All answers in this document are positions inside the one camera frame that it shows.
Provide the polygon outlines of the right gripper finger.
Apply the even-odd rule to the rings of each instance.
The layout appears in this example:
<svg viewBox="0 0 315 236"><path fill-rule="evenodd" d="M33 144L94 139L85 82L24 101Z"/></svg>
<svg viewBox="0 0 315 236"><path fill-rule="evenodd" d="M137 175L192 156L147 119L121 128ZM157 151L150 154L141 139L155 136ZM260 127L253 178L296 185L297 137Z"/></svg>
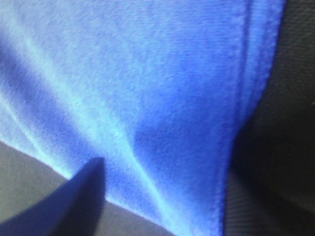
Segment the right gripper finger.
<svg viewBox="0 0 315 236"><path fill-rule="evenodd" d="M91 159L49 196L4 221L2 236L92 236L105 195L104 159Z"/></svg>

